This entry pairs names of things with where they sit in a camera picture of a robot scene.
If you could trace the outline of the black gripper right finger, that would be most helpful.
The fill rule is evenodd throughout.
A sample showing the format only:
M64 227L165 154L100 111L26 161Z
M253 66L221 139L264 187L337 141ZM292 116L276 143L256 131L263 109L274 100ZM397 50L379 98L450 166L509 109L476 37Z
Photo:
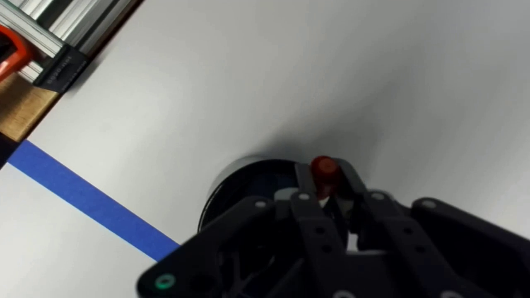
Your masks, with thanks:
M385 252L402 298L470 298L473 287L442 257L410 212L380 191L369 191L339 159L340 197L350 200L347 224L360 250Z

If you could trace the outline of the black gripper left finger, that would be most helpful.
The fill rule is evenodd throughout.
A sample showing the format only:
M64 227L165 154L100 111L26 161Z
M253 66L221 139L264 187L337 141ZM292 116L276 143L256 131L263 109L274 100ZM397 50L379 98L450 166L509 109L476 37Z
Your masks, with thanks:
M317 204L309 166L296 164L294 174L297 192L292 196L289 207L317 298L357 298L345 277L345 249L334 224Z

